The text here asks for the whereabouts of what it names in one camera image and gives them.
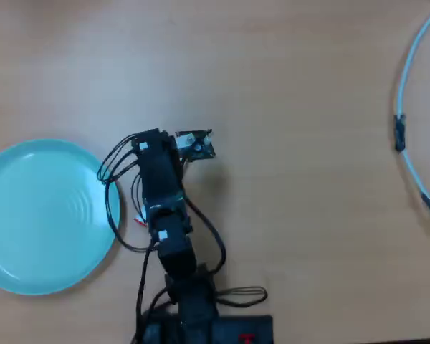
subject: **robotic arm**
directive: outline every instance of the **robotic arm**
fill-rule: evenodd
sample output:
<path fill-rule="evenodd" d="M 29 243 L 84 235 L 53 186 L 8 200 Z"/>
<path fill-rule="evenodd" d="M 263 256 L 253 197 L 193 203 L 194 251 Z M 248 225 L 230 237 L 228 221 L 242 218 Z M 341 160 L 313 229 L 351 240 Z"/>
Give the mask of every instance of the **robotic arm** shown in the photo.
<path fill-rule="evenodd" d="M 273 343 L 272 317 L 220 317 L 216 309 L 217 303 L 234 307 L 249 307 L 265 300 L 267 293 L 264 288 L 250 287 L 259 288 L 256 291 L 262 293 L 262 298 L 239 304 L 222 299 L 220 296 L 230 292 L 237 292 L 238 295 L 255 295 L 251 289 L 234 288 L 217 292 L 214 286 L 212 277 L 224 265 L 226 249 L 214 226 L 191 202 L 183 187 L 183 166 L 186 162 L 215 157 L 210 134 L 211 130 L 199 130 L 180 132 L 176 136 L 171 136 L 166 131 L 154 129 L 130 135 L 127 138 L 126 143 L 130 142 L 132 145 L 129 153 L 136 157 L 135 163 L 130 164 L 127 168 L 140 167 L 140 178 L 143 185 L 142 198 L 151 235 L 151 245 L 146 252 L 143 273 L 145 274 L 152 249 L 157 251 L 166 271 L 166 288 L 156 295 L 150 309 L 141 315 L 141 307 L 138 307 L 137 330 L 133 343 Z M 118 165 L 113 168 L 109 178 L 100 178 L 100 180 L 108 185 L 119 178 L 116 176 L 121 176 L 125 173 L 124 171 L 128 171 L 126 168 L 115 175 L 117 167 Z M 104 175 L 101 171 L 99 172 L 100 177 Z M 108 212 L 107 194 L 108 188 L 105 192 Z M 213 270 L 208 270 L 205 264 L 197 264 L 189 238 L 193 228 L 187 206 L 201 218 L 220 247 L 221 260 Z M 110 225 L 117 238 L 123 243 L 124 241 L 120 237 L 118 229 L 112 225 L 112 221 L 110 221 Z M 141 249 L 135 249 L 135 252 L 141 252 Z M 140 291 L 143 292 L 145 283 L 144 274 L 139 289 L 140 302 L 138 301 L 138 304 L 140 303 L 140 305 L 142 296 Z M 170 302 L 163 304 L 164 307 L 155 308 L 158 298 L 165 293 L 170 297 Z M 177 315 L 166 312 L 165 306 L 170 303 L 178 304 Z"/>

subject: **wire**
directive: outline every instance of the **wire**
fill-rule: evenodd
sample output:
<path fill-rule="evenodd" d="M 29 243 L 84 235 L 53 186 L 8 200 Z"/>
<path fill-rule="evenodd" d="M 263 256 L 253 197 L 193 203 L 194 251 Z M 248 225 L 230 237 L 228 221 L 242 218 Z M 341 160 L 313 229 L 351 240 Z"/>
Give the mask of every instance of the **wire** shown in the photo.
<path fill-rule="evenodd" d="M 201 210 L 189 199 L 189 197 L 185 198 L 186 204 L 191 208 L 192 211 L 199 217 L 207 229 L 212 233 L 215 238 L 216 243 L 218 244 L 221 252 L 221 259 L 219 263 L 216 265 L 215 269 L 209 271 L 209 274 L 214 275 L 218 273 L 223 265 L 226 263 L 226 247 L 224 246 L 223 239 L 221 238 L 219 232 L 216 230 L 215 226 L 210 222 L 210 220 L 205 216 Z"/>
<path fill-rule="evenodd" d="M 134 247 L 132 245 L 129 245 L 127 242 L 124 241 L 124 239 L 121 237 L 121 234 L 116 226 L 115 221 L 113 220 L 112 211 L 110 208 L 110 184 L 113 183 L 112 176 L 115 175 L 116 170 L 118 169 L 119 165 L 131 154 L 133 153 L 133 150 L 129 150 L 112 168 L 110 175 L 108 178 L 106 178 L 105 183 L 105 208 L 107 210 L 107 220 L 108 224 L 110 225 L 110 228 L 112 229 L 113 233 L 115 234 L 116 239 L 126 248 L 129 249 L 132 252 L 136 253 L 146 253 L 147 248 L 140 248 L 140 247 Z"/>
<path fill-rule="evenodd" d="M 138 288 L 138 294 L 137 294 L 137 303 L 135 305 L 135 311 L 137 312 L 137 315 L 142 314 L 142 301 L 143 301 L 143 292 L 145 291 L 146 270 L 148 268 L 148 260 L 150 259 L 150 253 L 153 251 L 154 246 L 155 246 L 155 242 L 151 240 L 150 246 L 148 246 L 146 250 L 145 258 L 143 259 L 142 277 L 140 278 L 140 286 Z"/>
<path fill-rule="evenodd" d="M 224 299 L 220 296 L 260 296 L 257 299 L 253 299 L 247 302 L 235 302 L 231 300 Z M 260 286 L 251 286 L 251 287 L 237 287 L 226 290 L 221 290 L 216 293 L 215 300 L 220 305 L 235 307 L 235 308 L 248 308 L 251 306 L 258 305 L 259 303 L 265 301 L 268 298 L 267 290 Z"/>
<path fill-rule="evenodd" d="M 132 186 L 130 187 L 130 197 L 132 199 L 132 203 L 134 205 L 135 210 L 140 215 L 140 218 L 142 219 L 143 223 L 146 224 L 147 223 L 146 218 L 143 215 L 142 206 L 140 205 L 140 198 L 138 196 L 141 180 L 142 180 L 141 174 L 137 173 L 137 176 L 135 176 L 135 178 L 132 182 Z"/>
<path fill-rule="evenodd" d="M 406 87 L 406 83 L 408 82 L 409 72 L 411 70 L 411 66 L 414 61 L 414 56 L 416 55 L 417 48 L 424 37 L 425 33 L 428 31 L 430 27 L 430 17 L 426 20 L 425 24 L 422 26 L 422 28 L 419 30 L 418 34 L 416 35 L 416 38 L 413 41 L 413 44 L 411 45 L 411 48 L 408 53 L 408 57 L 406 58 L 406 63 L 403 69 L 403 73 L 401 75 L 401 81 L 400 85 L 398 87 L 398 96 L 396 98 L 396 117 L 397 119 L 400 119 L 403 115 L 403 95 L 404 90 Z M 416 169 L 414 168 L 414 165 L 409 157 L 408 151 L 406 149 L 401 151 L 401 156 L 403 157 L 403 160 L 406 164 L 406 167 L 408 168 L 410 174 L 413 177 L 414 182 L 417 185 L 417 188 L 420 190 L 422 195 L 425 195 L 428 199 L 430 199 L 430 193 L 426 189 L 424 183 L 420 179 L 418 173 L 416 172 Z"/>

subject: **black bracket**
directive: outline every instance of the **black bracket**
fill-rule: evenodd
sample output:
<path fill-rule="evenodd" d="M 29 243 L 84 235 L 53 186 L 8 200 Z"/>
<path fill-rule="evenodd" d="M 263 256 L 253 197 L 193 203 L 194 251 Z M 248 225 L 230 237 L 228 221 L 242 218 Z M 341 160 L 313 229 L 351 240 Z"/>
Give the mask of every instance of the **black bracket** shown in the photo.
<path fill-rule="evenodd" d="M 400 115 L 398 117 L 395 115 L 394 119 L 395 125 L 395 150 L 399 153 L 404 151 L 406 148 L 405 130 L 406 130 L 406 116 Z"/>

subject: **light blue plate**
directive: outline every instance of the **light blue plate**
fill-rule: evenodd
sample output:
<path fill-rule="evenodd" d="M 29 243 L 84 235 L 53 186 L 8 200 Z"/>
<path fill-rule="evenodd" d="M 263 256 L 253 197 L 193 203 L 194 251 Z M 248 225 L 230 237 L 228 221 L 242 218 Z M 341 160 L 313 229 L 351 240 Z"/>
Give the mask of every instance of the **light blue plate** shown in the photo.
<path fill-rule="evenodd" d="M 33 140 L 0 153 L 0 288 L 58 292 L 85 278 L 110 249 L 100 162 L 63 140 Z M 116 223 L 120 197 L 110 188 Z"/>

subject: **wood grain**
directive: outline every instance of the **wood grain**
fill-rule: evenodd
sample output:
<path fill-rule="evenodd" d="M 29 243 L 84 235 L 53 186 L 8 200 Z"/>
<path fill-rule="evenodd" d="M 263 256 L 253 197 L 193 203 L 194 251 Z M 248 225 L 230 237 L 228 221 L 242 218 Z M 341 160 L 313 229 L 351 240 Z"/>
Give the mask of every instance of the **wood grain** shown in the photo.
<path fill-rule="evenodd" d="M 131 132 L 213 128 L 218 159 L 186 186 L 225 238 L 219 285 L 269 289 L 244 313 L 273 314 L 277 343 L 430 337 L 430 217 L 391 150 L 398 72 L 429 13 L 429 0 L 0 0 L 0 150 L 56 137 L 102 158 Z M 430 32 L 405 107 L 430 188 Z M 128 240 L 148 242 L 128 210 Z M 142 259 L 116 247 L 49 297 L 0 290 L 0 344 L 129 343 Z M 154 257 L 145 301 L 162 286 Z"/>

